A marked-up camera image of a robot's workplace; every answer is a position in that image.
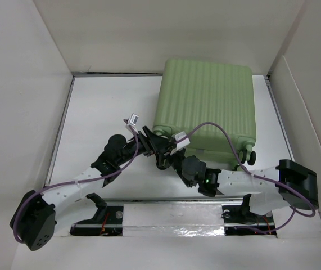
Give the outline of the green hard-shell suitcase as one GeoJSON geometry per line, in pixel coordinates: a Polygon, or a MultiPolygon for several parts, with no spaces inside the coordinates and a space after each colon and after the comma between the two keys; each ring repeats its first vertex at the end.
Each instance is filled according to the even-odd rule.
{"type": "Polygon", "coordinates": [[[256,119],[248,66],[170,58],[165,63],[152,131],[165,137],[190,133],[186,155],[254,165],[256,119]]]}

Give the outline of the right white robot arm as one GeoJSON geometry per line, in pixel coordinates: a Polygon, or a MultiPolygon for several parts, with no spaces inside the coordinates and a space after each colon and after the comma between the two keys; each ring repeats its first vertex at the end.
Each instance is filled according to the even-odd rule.
{"type": "Polygon", "coordinates": [[[240,215],[253,221],[260,215],[290,207],[313,217],[319,208],[316,172],[288,159],[277,166],[254,171],[212,169],[185,151],[160,152],[156,156],[159,169],[172,167],[186,187],[197,187],[198,193],[215,197],[242,196],[240,215]]]}

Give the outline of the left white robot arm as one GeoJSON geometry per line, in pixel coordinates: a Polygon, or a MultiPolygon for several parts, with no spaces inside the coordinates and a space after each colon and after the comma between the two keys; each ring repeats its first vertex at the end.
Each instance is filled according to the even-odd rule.
{"type": "Polygon", "coordinates": [[[95,189],[114,181],[139,155],[156,157],[157,163],[165,161],[175,148],[173,139],[154,134],[147,126],[137,131],[128,125],[132,138],[121,134],[108,139],[100,156],[90,165],[84,175],[67,182],[45,186],[39,191],[30,190],[21,199],[11,221],[15,240],[31,251],[43,247],[53,236],[57,217],[71,204],[83,198],[91,199],[86,216],[93,223],[106,218],[106,202],[95,189]]]}

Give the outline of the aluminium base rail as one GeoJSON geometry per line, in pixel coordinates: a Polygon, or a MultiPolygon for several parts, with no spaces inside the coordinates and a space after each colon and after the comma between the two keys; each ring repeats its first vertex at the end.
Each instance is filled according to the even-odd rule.
{"type": "Polygon", "coordinates": [[[232,202],[186,201],[109,205],[104,213],[71,225],[72,236],[275,235],[272,214],[242,215],[232,202]]]}

